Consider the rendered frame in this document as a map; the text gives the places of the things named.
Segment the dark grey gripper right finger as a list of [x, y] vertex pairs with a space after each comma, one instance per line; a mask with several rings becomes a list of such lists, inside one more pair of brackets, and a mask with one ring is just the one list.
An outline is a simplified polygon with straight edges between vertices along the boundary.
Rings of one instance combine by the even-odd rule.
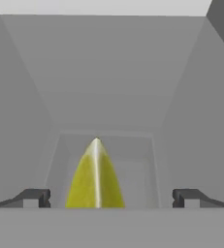
[[223, 208], [224, 201], [209, 198], [198, 189], [174, 189], [173, 208]]

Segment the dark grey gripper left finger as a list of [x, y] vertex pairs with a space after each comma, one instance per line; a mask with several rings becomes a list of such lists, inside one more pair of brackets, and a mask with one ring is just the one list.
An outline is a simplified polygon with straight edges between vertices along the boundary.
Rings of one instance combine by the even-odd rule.
[[50, 208], [50, 189], [25, 189], [12, 199], [0, 201], [0, 207], [10, 208]]

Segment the grey tupperware container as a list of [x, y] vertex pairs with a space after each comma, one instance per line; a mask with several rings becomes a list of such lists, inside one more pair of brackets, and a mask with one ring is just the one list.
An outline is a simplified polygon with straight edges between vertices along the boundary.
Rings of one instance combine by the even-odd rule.
[[152, 136], [121, 132], [64, 132], [57, 141], [45, 186], [51, 206], [63, 208], [86, 147], [99, 138], [112, 159], [127, 209], [159, 207]]

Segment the yellow lemon wedge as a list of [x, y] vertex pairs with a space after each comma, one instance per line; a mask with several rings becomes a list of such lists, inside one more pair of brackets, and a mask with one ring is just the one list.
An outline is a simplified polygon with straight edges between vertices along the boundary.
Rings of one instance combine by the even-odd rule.
[[112, 160], [99, 138], [93, 139], [80, 157], [65, 207], [125, 207]]

